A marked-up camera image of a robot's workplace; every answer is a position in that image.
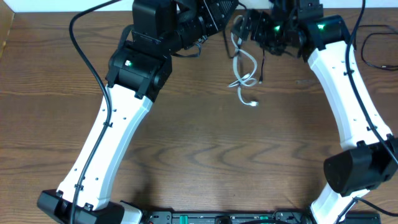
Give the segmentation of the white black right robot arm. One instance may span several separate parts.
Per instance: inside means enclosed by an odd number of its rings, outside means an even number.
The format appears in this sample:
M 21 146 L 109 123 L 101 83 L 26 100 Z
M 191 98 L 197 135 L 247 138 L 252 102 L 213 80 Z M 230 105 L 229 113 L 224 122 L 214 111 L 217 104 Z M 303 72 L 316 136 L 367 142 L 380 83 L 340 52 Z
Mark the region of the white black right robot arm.
M 397 171 L 397 138 L 377 112 L 354 56 L 354 33 L 322 5 L 274 6 L 235 18 L 232 38 L 253 40 L 282 55 L 298 50 L 320 81 L 335 117 L 342 152 L 324 161 L 326 186 L 304 223 L 345 223 L 352 206 Z

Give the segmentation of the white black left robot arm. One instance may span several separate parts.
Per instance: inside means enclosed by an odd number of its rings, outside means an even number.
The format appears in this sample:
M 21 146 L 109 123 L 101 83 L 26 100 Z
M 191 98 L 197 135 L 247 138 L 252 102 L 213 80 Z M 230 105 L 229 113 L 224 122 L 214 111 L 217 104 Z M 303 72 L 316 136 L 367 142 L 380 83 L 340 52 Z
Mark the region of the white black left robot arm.
M 58 223 L 142 222 L 142 210 L 111 201 L 121 161 L 172 73 L 172 59 L 225 29 L 237 6 L 236 0 L 133 2 L 133 22 L 99 81 L 103 100 L 94 125 L 64 180 L 41 192 L 41 211 Z

